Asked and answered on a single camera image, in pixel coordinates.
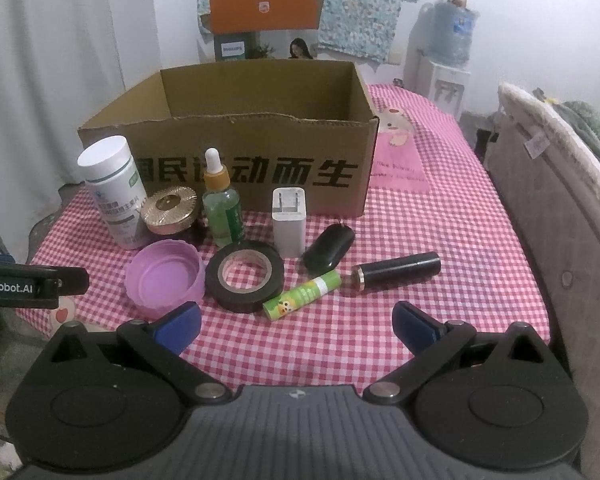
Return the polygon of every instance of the pink checkered cloth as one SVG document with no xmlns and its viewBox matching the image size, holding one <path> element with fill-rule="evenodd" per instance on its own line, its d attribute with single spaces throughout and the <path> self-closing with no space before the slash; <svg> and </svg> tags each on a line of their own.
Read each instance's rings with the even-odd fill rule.
<svg viewBox="0 0 600 480">
<path fill-rule="evenodd" d="M 442 272 L 427 283 L 356 296 L 336 290 L 271 323 L 263 312 L 233 314 L 211 298 L 200 305 L 200 336 L 183 357 L 231 388 L 240 384 L 353 384 L 358 390 L 410 358 L 391 327 L 391 311 L 407 300 L 430 316 L 462 319 L 479 331 L 502 332 L 531 323 L 549 339 L 546 310 L 519 241 L 487 174 L 458 124 L 425 98 L 389 85 L 370 87 L 378 108 L 405 110 L 416 126 L 416 145 L 431 184 L 428 193 L 370 189 L 364 216 L 347 220 L 356 241 L 338 266 L 436 251 Z M 311 243 L 334 218 L 307 220 Z M 270 214 L 244 214 L 248 238 L 272 242 Z M 202 248 L 206 262 L 214 253 Z M 76 297 L 77 317 L 115 329 L 139 317 L 125 295 L 125 266 L 136 251 L 114 245 L 86 190 L 53 226 L 34 264 L 85 267 L 88 292 Z M 285 290 L 304 282 L 295 260 L 285 261 Z M 243 284 L 253 276 L 235 275 Z M 50 333 L 48 312 L 19 310 Z"/>
</svg>

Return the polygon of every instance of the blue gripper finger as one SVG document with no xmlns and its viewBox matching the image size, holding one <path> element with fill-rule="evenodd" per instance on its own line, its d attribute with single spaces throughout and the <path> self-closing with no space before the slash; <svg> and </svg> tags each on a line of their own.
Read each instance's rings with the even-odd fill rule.
<svg viewBox="0 0 600 480">
<path fill-rule="evenodd" d="M 176 355 L 200 334 L 202 313 L 195 301 L 184 303 L 149 325 L 154 340 Z"/>
<path fill-rule="evenodd" d="M 408 301 L 399 301 L 392 312 L 395 336 L 418 355 L 446 333 L 446 327 Z"/>
</svg>

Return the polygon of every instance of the white power adapter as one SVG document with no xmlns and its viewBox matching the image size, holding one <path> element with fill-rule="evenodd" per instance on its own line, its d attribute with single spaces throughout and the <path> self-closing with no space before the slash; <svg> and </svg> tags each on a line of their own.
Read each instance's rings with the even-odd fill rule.
<svg viewBox="0 0 600 480">
<path fill-rule="evenodd" d="M 304 253 L 306 202 L 301 187 L 273 190 L 271 206 L 273 240 L 283 258 L 299 258 Z"/>
</svg>

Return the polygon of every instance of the metal screw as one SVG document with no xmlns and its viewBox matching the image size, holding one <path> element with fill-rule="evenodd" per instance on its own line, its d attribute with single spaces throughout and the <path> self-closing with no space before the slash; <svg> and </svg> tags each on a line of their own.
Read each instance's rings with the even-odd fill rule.
<svg viewBox="0 0 600 480">
<path fill-rule="evenodd" d="M 369 391 L 376 397 L 391 398 L 400 393 L 400 386 L 389 381 L 379 381 L 369 386 Z"/>
<path fill-rule="evenodd" d="M 218 383 L 202 383 L 196 386 L 195 394 L 201 399 L 217 399 L 222 397 L 226 391 L 222 384 Z"/>
</svg>

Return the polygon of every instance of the dropper bottle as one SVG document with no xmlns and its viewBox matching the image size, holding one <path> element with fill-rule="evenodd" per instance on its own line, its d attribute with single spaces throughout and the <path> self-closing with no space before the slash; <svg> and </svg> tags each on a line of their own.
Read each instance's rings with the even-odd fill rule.
<svg viewBox="0 0 600 480">
<path fill-rule="evenodd" d="M 229 172 L 220 162 L 218 150 L 209 148 L 205 158 L 206 193 L 202 203 L 214 242 L 218 247 L 224 247 L 244 238 L 240 195 L 231 186 Z"/>
</svg>

